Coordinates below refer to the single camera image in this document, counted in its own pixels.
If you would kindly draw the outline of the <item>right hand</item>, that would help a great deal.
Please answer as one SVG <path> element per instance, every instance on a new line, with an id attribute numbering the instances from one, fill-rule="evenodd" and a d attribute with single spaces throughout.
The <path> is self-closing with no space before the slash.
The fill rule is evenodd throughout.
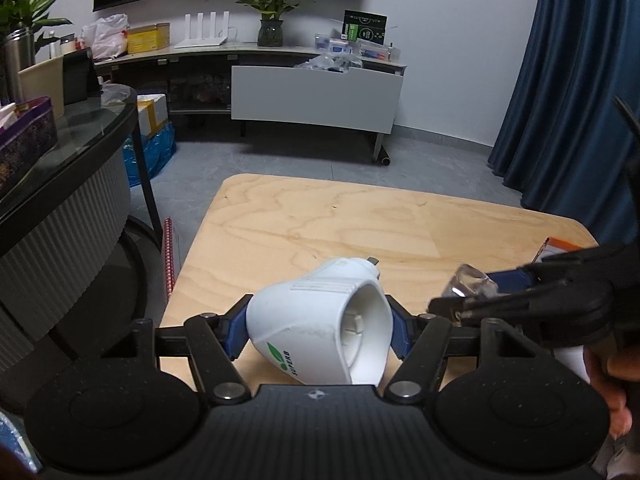
<path id="1" fill-rule="evenodd" d="M 636 397 L 630 384 L 639 382 L 639 347 L 621 346 L 613 334 L 593 344 L 564 347 L 552 356 L 590 383 L 602 396 L 610 413 L 610 436 L 617 440 L 630 434 L 636 415 L 630 402 Z"/>

